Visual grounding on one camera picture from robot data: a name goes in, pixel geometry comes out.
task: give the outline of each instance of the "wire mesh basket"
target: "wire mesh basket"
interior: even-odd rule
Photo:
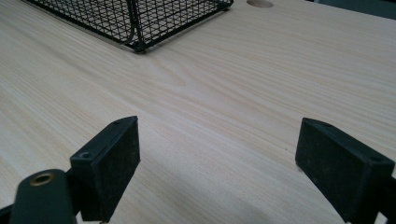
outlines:
[[[233,0],[23,1],[137,52],[233,4]]]

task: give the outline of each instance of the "clamp jaw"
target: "clamp jaw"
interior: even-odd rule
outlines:
[[[137,117],[108,124],[71,158],[71,168],[25,178],[0,224],[108,222],[140,162]]]
[[[295,160],[345,222],[396,222],[395,162],[331,124],[303,119]]]

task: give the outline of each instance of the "wood grain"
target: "wood grain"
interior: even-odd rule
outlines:
[[[301,119],[396,160],[396,22],[271,2],[136,55],[0,1],[0,206],[137,115],[142,162],[112,223],[343,223],[295,165]]]

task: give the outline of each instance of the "brass insert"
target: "brass insert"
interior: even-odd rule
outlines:
[[[37,175],[30,181],[30,185],[34,187],[45,185],[48,184],[54,177],[55,175],[53,173]]]

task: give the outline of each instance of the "metal wire grid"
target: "metal wire grid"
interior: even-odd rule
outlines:
[[[128,4],[121,0],[26,0],[117,42],[131,37]]]
[[[136,0],[142,40],[145,43],[218,9],[210,0]]]
[[[24,1],[136,51],[142,51],[233,3],[233,0]]]

